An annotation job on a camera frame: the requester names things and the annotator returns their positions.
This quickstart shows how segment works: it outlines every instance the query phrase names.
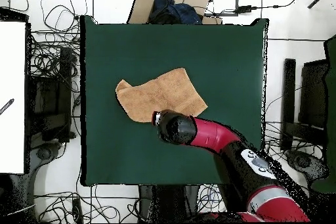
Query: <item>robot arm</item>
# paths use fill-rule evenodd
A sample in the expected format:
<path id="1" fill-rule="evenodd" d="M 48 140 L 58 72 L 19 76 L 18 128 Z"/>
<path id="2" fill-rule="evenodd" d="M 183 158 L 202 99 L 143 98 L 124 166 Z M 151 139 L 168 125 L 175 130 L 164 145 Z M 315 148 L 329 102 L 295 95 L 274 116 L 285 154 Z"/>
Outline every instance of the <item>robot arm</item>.
<path id="1" fill-rule="evenodd" d="M 152 123 L 168 143 L 204 148 L 218 155 L 226 166 L 246 209 L 245 221 L 309 221 L 281 187 L 268 163 L 249 149 L 228 127 L 170 110 L 154 112 Z M 218 170 L 223 179 L 223 170 Z"/>

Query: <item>green table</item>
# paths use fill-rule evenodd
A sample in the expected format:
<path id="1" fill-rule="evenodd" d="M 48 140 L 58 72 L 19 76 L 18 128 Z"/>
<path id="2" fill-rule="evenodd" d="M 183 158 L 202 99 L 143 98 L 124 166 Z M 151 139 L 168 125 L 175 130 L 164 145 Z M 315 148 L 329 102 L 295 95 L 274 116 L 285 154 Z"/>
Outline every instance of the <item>green table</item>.
<path id="1" fill-rule="evenodd" d="M 206 150 L 158 139 L 149 123 L 132 121 L 116 100 L 120 80 L 140 85 L 186 68 L 208 105 L 201 118 L 263 141 L 263 48 L 268 20 L 250 26 L 95 24 L 81 17 L 82 183 L 220 183 Z"/>

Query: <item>brown towel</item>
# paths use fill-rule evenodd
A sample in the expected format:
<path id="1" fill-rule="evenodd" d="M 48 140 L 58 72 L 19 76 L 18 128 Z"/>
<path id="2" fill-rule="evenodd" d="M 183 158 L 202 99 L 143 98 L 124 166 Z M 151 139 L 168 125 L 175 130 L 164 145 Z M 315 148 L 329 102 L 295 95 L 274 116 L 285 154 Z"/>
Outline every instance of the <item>brown towel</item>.
<path id="1" fill-rule="evenodd" d="M 115 92 L 130 119 L 136 122 L 151 122 L 154 111 L 170 109 L 196 117 L 207 108 L 184 68 L 171 70 L 136 87 L 121 80 Z"/>

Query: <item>floor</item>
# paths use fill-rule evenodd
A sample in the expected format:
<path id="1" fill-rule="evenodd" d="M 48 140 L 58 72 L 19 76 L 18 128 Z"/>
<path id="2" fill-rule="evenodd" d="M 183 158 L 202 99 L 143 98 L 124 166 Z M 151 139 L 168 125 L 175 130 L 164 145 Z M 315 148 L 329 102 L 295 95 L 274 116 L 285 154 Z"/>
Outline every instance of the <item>floor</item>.
<path id="1" fill-rule="evenodd" d="M 46 15 L 53 7 L 57 5 L 65 5 L 71 7 L 70 0 L 28 0 L 29 9 L 26 13 L 30 16 L 31 29 L 47 30 L 43 24 L 43 15 Z M 252 6 L 272 6 L 286 5 L 292 0 L 239 0 L 239 5 Z M 294 58 L 297 61 L 296 85 L 301 84 L 301 69 L 305 62 L 319 60 L 325 58 L 323 41 L 335 35 L 336 33 L 336 0 L 321 0 L 312 9 L 307 6 L 313 0 L 296 0 L 288 7 L 278 9 L 259 9 L 248 14 L 242 14 L 238 17 L 224 17 L 223 24 L 250 24 L 256 18 L 268 18 L 270 26 L 268 29 L 268 48 L 267 48 L 267 88 L 266 88 L 266 105 L 282 95 L 282 70 L 285 58 Z M 71 0 L 77 14 L 93 15 L 98 23 L 126 23 L 129 16 L 129 11 L 132 7 L 133 0 Z M 234 0 L 225 0 L 221 6 L 232 8 Z M 3 5 L 4 0 L 0 0 L 0 5 Z M 25 9 L 27 7 L 26 0 L 10 0 L 12 8 Z M 49 17 L 50 23 L 55 24 L 60 9 L 57 15 Z M 71 17 L 66 12 L 62 13 L 58 23 L 59 28 L 66 28 L 67 23 L 70 23 Z M 76 83 L 79 84 L 79 78 L 76 78 Z M 297 120 L 299 108 L 299 90 L 296 93 L 295 119 Z M 281 99 L 273 102 L 267 113 L 266 121 L 280 121 Z M 79 115 L 79 110 L 75 111 L 75 116 Z M 79 118 L 74 118 L 77 126 L 80 127 Z M 277 123 L 268 125 L 269 129 L 266 134 L 275 136 L 277 134 L 271 132 L 278 127 Z M 306 185 L 306 181 L 302 174 L 292 170 L 286 164 L 286 161 L 275 154 L 274 158 L 282 163 L 283 168 L 290 176 L 300 185 Z M 47 166 L 43 166 L 36 178 L 35 195 L 42 197 L 36 198 L 36 212 L 40 214 L 49 204 L 52 204 L 57 196 L 67 196 L 70 192 L 75 192 L 76 181 L 79 175 L 81 164 L 81 145 L 80 137 L 71 140 L 66 147 L 66 151 L 62 158 L 53 161 Z M 91 190 L 89 187 L 82 187 L 78 184 L 78 193 L 86 198 L 87 202 L 91 201 Z M 127 209 L 128 204 L 134 204 L 135 198 L 138 197 L 137 186 L 125 185 L 98 185 L 96 189 L 96 198 L 92 198 L 92 203 L 98 206 L 98 201 L 102 206 L 113 206 L 119 213 L 121 218 L 129 214 Z M 65 201 L 65 206 L 71 210 L 71 202 Z M 82 202 L 83 213 L 89 213 L 90 207 Z M 109 208 L 104 212 L 110 222 L 118 222 L 119 216 L 113 208 Z M 98 215 L 96 211 L 92 212 L 92 223 L 106 223 L 106 220 Z M 46 213 L 46 220 L 53 220 L 56 216 L 54 213 Z M 137 219 L 131 215 L 126 218 L 124 223 L 134 223 Z"/>

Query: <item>cardboard box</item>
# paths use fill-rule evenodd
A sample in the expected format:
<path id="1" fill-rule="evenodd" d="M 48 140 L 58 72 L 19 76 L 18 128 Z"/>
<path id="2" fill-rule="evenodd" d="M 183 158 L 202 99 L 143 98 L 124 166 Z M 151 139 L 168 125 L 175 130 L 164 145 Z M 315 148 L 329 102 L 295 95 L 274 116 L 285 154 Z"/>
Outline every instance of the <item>cardboard box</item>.
<path id="1" fill-rule="evenodd" d="M 209 0 L 174 0 L 175 3 L 186 3 L 195 8 L 198 15 L 202 16 L 203 24 L 222 24 L 221 18 L 204 17 Z M 134 0 L 128 24 L 145 24 L 154 6 L 154 0 Z"/>

